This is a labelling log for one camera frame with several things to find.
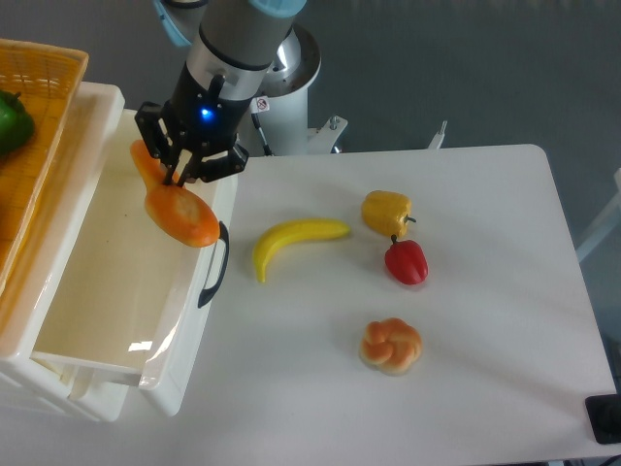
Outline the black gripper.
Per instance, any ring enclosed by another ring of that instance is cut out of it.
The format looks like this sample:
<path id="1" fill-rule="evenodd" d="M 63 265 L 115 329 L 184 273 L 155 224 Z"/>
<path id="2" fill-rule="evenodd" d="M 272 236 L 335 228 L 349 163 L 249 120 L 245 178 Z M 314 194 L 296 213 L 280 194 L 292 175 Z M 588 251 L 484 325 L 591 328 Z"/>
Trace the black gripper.
<path id="1" fill-rule="evenodd" d="M 144 102 L 135 121 L 151 157 L 166 168 L 164 185 L 174 184 L 183 151 L 189 152 L 176 186 L 214 182 L 241 173 L 249 158 L 238 142 L 238 126 L 249 101 L 222 97 L 225 77 L 202 86 L 183 68 L 172 97 L 164 104 Z"/>

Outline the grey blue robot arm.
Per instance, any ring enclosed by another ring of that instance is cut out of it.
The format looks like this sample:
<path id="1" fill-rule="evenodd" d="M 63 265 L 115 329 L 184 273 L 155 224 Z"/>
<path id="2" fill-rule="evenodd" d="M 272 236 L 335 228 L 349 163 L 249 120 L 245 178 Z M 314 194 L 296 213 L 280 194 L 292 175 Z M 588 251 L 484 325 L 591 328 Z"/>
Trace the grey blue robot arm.
<path id="1" fill-rule="evenodd" d="M 247 150 L 238 129 L 303 1 L 208 1 L 179 79 L 164 104 L 135 115 L 164 184 L 239 174 Z"/>

